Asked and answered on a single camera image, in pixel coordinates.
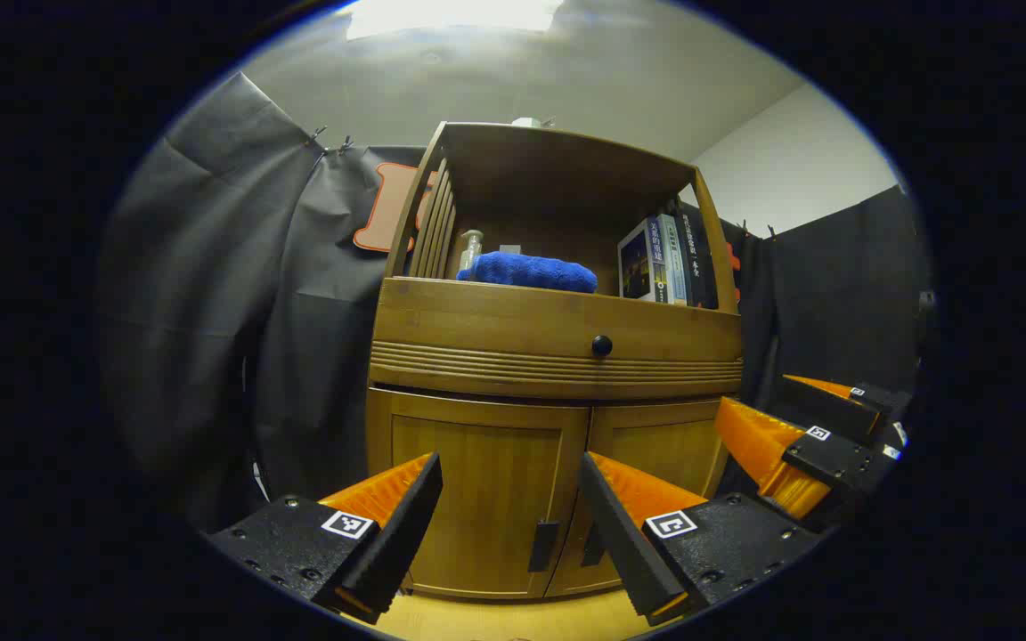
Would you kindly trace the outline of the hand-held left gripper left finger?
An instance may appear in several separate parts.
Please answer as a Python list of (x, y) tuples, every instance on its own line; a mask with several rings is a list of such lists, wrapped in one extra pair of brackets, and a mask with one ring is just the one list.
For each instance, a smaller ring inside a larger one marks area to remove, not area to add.
[(440, 456), (427, 453), (324, 499), (274, 499), (208, 542), (261, 580), (374, 624), (410, 572), (441, 491)]

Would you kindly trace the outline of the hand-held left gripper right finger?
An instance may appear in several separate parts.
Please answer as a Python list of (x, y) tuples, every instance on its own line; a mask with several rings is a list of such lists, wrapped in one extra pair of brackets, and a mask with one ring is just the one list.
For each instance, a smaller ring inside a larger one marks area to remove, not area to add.
[(583, 455), (581, 495), (632, 608), (652, 626), (725, 604), (822, 542), (752, 495), (702, 498), (598, 453)]

